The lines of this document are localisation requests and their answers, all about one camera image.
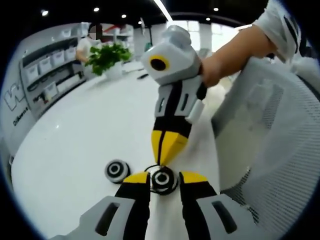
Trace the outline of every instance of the green leaves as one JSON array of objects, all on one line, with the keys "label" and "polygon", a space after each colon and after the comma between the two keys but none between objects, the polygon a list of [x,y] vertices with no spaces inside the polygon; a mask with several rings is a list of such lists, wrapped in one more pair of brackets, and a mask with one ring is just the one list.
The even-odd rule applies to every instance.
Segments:
[{"label": "green leaves", "polygon": [[92,65],[92,72],[101,76],[104,71],[114,66],[117,62],[127,61],[131,58],[132,54],[127,48],[121,44],[114,43],[113,45],[105,45],[101,49],[91,47],[90,52],[93,53],[89,57],[89,61],[85,66]]}]

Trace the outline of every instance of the storage bin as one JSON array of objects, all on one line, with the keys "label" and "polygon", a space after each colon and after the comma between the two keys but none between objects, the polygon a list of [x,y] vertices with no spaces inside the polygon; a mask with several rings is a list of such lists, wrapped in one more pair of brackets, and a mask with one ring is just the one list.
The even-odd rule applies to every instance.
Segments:
[{"label": "storage bin", "polygon": [[70,38],[71,37],[71,28],[62,30],[61,31],[61,36],[63,38]]},{"label": "storage bin", "polygon": [[62,65],[65,62],[65,51],[59,51],[52,55],[53,64],[55,66]]},{"label": "storage bin", "polygon": [[39,76],[38,64],[35,64],[25,70],[29,84],[31,84]]},{"label": "storage bin", "polygon": [[76,48],[71,47],[67,50],[65,50],[65,58],[66,60],[73,60],[76,58]]},{"label": "storage bin", "polygon": [[59,85],[57,85],[56,88],[58,89],[59,93],[62,93],[64,90],[67,89],[67,85],[65,84],[65,82],[62,82]]},{"label": "storage bin", "polygon": [[80,80],[80,77],[78,74],[70,77],[69,79],[65,80],[63,83],[66,85],[67,88],[72,87],[74,84],[76,84]]},{"label": "storage bin", "polygon": [[48,56],[47,58],[41,60],[39,62],[39,68],[40,68],[40,74],[45,74],[49,72],[52,69],[51,57]]},{"label": "storage bin", "polygon": [[50,101],[57,94],[58,94],[58,89],[55,82],[49,84],[44,88],[44,96],[45,96],[45,99],[48,101]]}]

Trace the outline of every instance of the white table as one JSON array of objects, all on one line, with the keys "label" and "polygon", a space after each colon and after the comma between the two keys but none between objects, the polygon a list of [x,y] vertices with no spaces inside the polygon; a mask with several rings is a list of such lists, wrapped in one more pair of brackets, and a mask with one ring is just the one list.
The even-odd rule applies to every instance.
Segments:
[{"label": "white table", "polygon": [[[151,132],[158,86],[144,71],[109,82],[92,79],[57,102],[28,133],[12,164],[12,183],[27,217],[46,238],[66,235],[80,216],[118,185],[104,169],[113,159],[133,173],[153,165]],[[218,162],[210,118],[222,99],[206,106],[189,142],[172,164],[176,171],[208,177],[219,191]],[[185,240],[180,193],[152,194],[146,240]]]}]

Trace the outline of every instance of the white pot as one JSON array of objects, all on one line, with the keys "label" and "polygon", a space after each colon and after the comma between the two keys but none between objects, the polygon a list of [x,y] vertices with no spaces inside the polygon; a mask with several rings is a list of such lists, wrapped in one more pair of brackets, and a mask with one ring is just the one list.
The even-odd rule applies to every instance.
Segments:
[{"label": "white pot", "polygon": [[122,77],[122,63],[118,61],[114,66],[110,67],[105,75],[108,80],[117,80]]}]

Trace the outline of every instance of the person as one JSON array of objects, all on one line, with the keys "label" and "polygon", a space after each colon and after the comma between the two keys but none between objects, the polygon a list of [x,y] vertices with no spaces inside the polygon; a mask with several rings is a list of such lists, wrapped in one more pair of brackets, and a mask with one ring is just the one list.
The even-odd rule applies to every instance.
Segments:
[{"label": "person", "polygon": [[277,0],[269,0],[264,13],[211,57],[202,60],[200,73],[207,87],[239,72],[250,57],[270,53],[281,56],[289,70],[301,78],[313,93],[320,92],[317,54],[295,19]]},{"label": "person", "polygon": [[91,23],[88,35],[82,38],[76,47],[75,58],[82,63],[89,60],[91,47],[101,48],[102,25],[100,23]]}]

